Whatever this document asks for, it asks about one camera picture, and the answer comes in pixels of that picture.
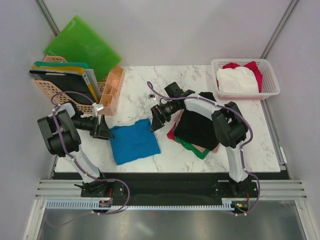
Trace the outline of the red t-shirt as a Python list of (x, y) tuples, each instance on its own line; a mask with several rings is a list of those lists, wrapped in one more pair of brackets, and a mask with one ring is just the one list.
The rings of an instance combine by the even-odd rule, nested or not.
[(167, 138), (170, 139), (170, 140), (173, 140), (173, 141), (176, 141), (175, 140), (175, 135), (174, 135), (174, 131), (176, 129), (176, 124), (174, 124), (172, 126), (172, 128), (169, 130), (169, 132), (166, 134)]
[(238, 63), (230, 62), (230, 63), (225, 64), (222, 67), (222, 69), (227, 69), (227, 68), (235, 69), (236, 67), (246, 67), (246, 68), (250, 69), (251, 71), (253, 71), (253, 73), (256, 77), (256, 80), (257, 80), (259, 93), (261, 93), (262, 92), (263, 75), (260, 72), (260, 70), (257, 66), (257, 63), (255, 61), (251, 61), (251, 62), (246, 63), (245, 65), (241, 66)]

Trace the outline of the red t-shirt in basket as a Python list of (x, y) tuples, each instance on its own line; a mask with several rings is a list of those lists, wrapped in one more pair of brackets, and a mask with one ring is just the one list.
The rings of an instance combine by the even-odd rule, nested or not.
[(246, 63), (245, 65), (241, 66), (238, 63), (230, 62), (230, 63), (225, 64), (222, 67), (222, 69), (227, 69), (227, 68), (235, 69), (236, 67), (246, 67), (246, 68), (250, 69), (251, 71), (253, 71), (253, 73), (256, 77), (256, 80), (257, 80), (259, 93), (261, 93), (262, 92), (263, 75), (260, 72), (260, 70), (257, 66), (257, 63), (255, 61), (251, 61), (251, 62)]

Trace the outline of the white plastic basket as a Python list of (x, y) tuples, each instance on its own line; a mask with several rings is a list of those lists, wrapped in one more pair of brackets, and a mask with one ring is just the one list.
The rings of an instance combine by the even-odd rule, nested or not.
[[(218, 88), (216, 72), (223, 66), (234, 63), (244, 66), (250, 62), (255, 62), (258, 70), (262, 74), (261, 92), (259, 93), (228, 93), (222, 92)], [(280, 93), (279, 83), (270, 62), (260, 58), (216, 58), (211, 61), (212, 78), (207, 79), (207, 87), (219, 100), (258, 100), (262, 101), (268, 97)]]

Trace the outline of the orange file rack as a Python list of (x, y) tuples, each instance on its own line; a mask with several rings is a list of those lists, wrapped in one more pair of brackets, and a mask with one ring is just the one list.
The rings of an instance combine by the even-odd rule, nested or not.
[[(42, 62), (68, 62), (68, 61), (61, 56), (48, 55), (45, 57), (45, 59)], [(92, 87), (93, 87), (93, 89), (99, 99), (99, 102), (100, 102), (101, 91), (100, 91), (94, 70), (93, 69), (85, 69), (85, 73), (86, 73), (87, 77), (89, 78), (89, 81), (92, 84)], [(91, 105), (92, 105), (92, 103), (95, 103), (95, 102), (91, 101), (90, 104), (80, 104), (80, 103), (77, 103), (75, 100), (71, 99), (67, 95), (67, 93), (74, 93), (74, 94), (79, 94), (79, 95), (82, 95), (83, 97), (86, 97), (82, 93), (72, 92), (72, 91), (62, 91), (58, 87), (56, 87), (53, 83), (51, 83), (49, 81), (45, 81), (45, 80), (39, 80), (39, 79), (36, 79), (35, 77), (33, 79), (33, 82), (45, 93), (45, 95), (48, 98), (53, 98), (52, 101), (55, 104), (63, 104), (63, 103), (71, 101), (71, 102), (75, 103), (76, 106), (78, 107), (78, 109), (83, 113), (87, 114), (92, 111)]]

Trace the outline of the green t-shirt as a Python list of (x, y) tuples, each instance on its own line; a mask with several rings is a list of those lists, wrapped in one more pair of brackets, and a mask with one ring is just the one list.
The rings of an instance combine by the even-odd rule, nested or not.
[(178, 137), (174, 138), (175, 141), (179, 144), (181, 144), (185, 149), (188, 151), (191, 151), (196, 157), (198, 157), (201, 160), (204, 160), (205, 157), (209, 154), (210, 150), (209, 149), (199, 149), (198, 147), (195, 147), (193, 144), (188, 143)]

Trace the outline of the blue t-shirt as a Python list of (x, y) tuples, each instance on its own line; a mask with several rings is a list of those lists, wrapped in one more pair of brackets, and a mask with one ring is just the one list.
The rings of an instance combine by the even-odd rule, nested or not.
[(118, 166), (161, 153), (148, 118), (138, 120), (133, 125), (114, 126), (111, 132), (114, 135), (110, 139), (111, 149)]

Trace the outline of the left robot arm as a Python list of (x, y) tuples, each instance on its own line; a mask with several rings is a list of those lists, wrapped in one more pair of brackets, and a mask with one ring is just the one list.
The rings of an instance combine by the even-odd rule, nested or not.
[(106, 196), (110, 185), (84, 153), (78, 132), (88, 131), (95, 139), (113, 139), (115, 136), (107, 126), (105, 116), (98, 117), (94, 112), (92, 116), (83, 117), (77, 106), (69, 101), (56, 105), (52, 113), (38, 119), (37, 124), (48, 151), (70, 162), (82, 177), (82, 185), (78, 187), (87, 192), (93, 191), (99, 197)]

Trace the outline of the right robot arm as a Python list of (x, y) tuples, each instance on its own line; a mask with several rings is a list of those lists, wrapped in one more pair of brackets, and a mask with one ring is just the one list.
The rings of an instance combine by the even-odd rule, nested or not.
[(253, 130), (243, 117), (238, 105), (230, 101), (220, 105), (216, 101), (205, 98), (193, 90), (182, 90), (173, 82), (161, 95), (151, 82), (147, 86), (166, 103), (158, 103), (150, 110), (152, 114), (151, 132), (164, 127), (171, 120), (171, 115), (184, 110), (203, 116), (213, 127), (216, 140), (225, 147), (229, 165), (229, 191), (235, 197), (242, 196), (249, 187), (248, 177), (252, 174), (246, 169), (244, 161), (244, 146), (253, 140)]

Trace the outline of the black folder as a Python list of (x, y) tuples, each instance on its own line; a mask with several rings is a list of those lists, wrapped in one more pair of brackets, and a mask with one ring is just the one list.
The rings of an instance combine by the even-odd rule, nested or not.
[(77, 92), (85, 95), (86, 97), (75, 93), (67, 93), (72, 100), (79, 104), (88, 105), (91, 101), (95, 103), (99, 102), (99, 98), (86, 73), (79, 75), (77, 73), (50, 72), (43, 70), (30, 70), (29, 73), (37, 80), (51, 82), (63, 92)]

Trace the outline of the green plastic board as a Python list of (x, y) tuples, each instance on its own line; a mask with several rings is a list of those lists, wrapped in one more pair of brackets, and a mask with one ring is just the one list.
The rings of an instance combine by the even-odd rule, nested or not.
[(45, 48), (48, 56), (59, 56), (67, 62), (86, 63), (101, 82), (122, 60), (88, 24), (75, 15)]

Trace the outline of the yellow folder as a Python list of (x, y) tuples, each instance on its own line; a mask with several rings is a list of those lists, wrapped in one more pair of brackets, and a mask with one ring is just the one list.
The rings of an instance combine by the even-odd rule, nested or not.
[(70, 74), (78, 74), (80, 76), (86, 73), (83, 67), (77, 67), (77, 66), (33, 66), (32, 70), (56, 72), (56, 73), (70, 73)]

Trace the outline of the teal folder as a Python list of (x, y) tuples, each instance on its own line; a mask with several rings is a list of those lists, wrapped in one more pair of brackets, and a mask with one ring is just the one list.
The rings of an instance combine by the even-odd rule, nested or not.
[(36, 61), (33, 63), (36, 67), (80, 67), (90, 69), (87, 63), (83, 62), (44, 62)]

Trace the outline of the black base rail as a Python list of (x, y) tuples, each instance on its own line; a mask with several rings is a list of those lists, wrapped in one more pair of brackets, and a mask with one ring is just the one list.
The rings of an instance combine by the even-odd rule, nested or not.
[(245, 191), (234, 193), (227, 173), (106, 173), (108, 187), (85, 191), (81, 176), (76, 172), (54, 173), (54, 180), (78, 180), (71, 186), (81, 191), (82, 197), (112, 198), (116, 205), (219, 205), (223, 198), (254, 199), (258, 195), (256, 179), (248, 177)]

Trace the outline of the orange compartment tray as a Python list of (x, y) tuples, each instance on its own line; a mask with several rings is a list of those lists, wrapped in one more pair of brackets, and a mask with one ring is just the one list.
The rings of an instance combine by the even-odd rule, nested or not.
[(115, 115), (124, 77), (125, 70), (121, 66), (116, 65), (103, 81), (98, 83), (101, 93), (99, 103), (103, 105), (103, 109), (98, 112), (99, 115)]

